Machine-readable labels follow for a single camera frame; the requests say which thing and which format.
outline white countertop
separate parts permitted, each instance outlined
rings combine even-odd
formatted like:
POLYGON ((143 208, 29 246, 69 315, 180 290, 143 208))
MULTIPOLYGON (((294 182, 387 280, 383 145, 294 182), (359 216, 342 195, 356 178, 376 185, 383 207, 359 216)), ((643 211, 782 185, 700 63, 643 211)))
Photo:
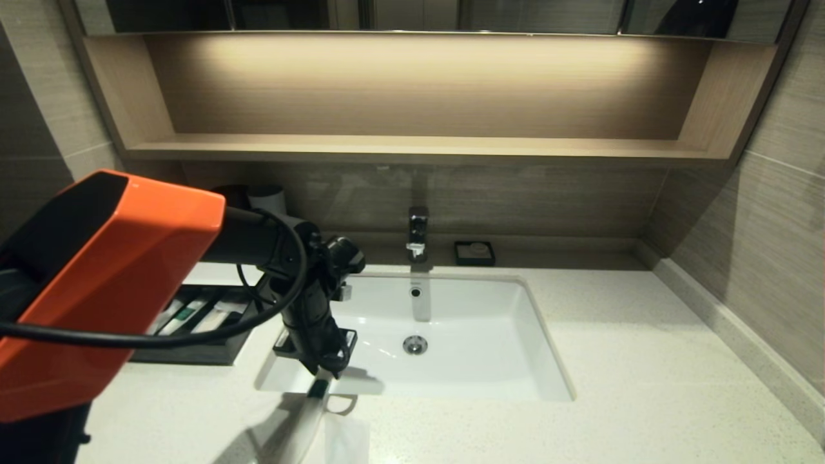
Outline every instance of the white countertop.
MULTIPOLYGON (((198 271, 202 276, 204 268, 198 271)), ((224 272, 237 280, 233 267, 224 272)), ((406 272, 400 266, 365 271, 406 272)), ((347 418, 369 425, 370 462, 825 459, 793 415, 651 272, 436 267, 431 274, 520 277, 547 323, 575 401, 361 395, 347 418)), ((267 462, 278 424, 300 405, 298 394, 254 386, 280 329, 280 317, 256 328, 233 367, 125 365, 92 404, 92 442, 81 447, 78 462, 246 464, 256 461, 257 450, 264 450, 258 462, 267 462)), ((310 461, 323 462, 323 446, 316 439, 310 461)))

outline gray wall tile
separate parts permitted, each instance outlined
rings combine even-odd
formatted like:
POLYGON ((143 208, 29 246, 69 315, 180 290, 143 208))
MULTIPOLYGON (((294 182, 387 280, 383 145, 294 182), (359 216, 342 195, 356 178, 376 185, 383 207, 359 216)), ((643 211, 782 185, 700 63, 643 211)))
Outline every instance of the gray wall tile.
POLYGON ((0 107, 2 241, 72 181, 2 28, 0 107))
POLYGON ((823 391, 825 1, 733 173, 673 170, 644 235, 823 391))
POLYGON ((184 163, 189 182, 279 183, 292 214, 327 230, 404 231, 429 206, 441 233, 636 237, 662 169, 184 163))
POLYGON ((825 180, 754 154, 674 171, 647 238, 823 388, 825 180))
POLYGON ((825 175, 825 2, 813 0, 749 149, 825 175))
POLYGON ((57 2, 3 0, 0 20, 60 153, 108 142, 57 2))
POLYGON ((0 159, 0 241, 71 183, 62 159, 0 159))
POLYGON ((0 159, 60 158, 12 46, 0 28, 0 159))
POLYGON ((115 152, 115 146, 111 142, 71 154, 65 158, 65 161, 75 180, 82 179, 98 169, 124 170, 115 152))

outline white sink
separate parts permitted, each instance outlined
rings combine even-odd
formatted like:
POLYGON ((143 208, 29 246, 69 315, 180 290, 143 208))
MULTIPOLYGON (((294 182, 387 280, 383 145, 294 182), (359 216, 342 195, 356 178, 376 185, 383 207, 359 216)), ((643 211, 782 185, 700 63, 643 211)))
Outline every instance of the white sink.
MULTIPOLYGON (((358 332, 350 366, 330 392, 501 400, 571 401, 549 335, 519 282, 350 277, 352 298, 332 303, 339 327, 358 332), (413 297, 411 290, 420 290, 413 297), (412 335, 423 354, 404 350, 412 335)), ((312 376, 274 355, 258 377, 265 391, 306 392, 312 376)))

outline shelf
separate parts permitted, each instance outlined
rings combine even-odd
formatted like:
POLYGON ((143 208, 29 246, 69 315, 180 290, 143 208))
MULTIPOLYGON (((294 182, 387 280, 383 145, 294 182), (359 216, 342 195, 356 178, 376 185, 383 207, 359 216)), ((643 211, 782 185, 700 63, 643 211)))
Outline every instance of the shelf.
POLYGON ((341 161, 361 163, 521 163, 559 159, 650 164, 724 161, 675 140, 414 137, 387 135, 177 134, 127 149, 133 159, 341 161))
POLYGON ((85 37, 128 159, 732 166, 777 47, 604 37, 85 37))

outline baseboard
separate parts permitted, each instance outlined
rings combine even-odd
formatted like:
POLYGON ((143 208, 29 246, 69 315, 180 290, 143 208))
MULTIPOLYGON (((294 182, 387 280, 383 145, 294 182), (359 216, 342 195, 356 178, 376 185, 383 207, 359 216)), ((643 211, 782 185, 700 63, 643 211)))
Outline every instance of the baseboard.
POLYGON ((641 240, 634 254, 742 359, 825 448, 823 394, 678 264, 641 240))

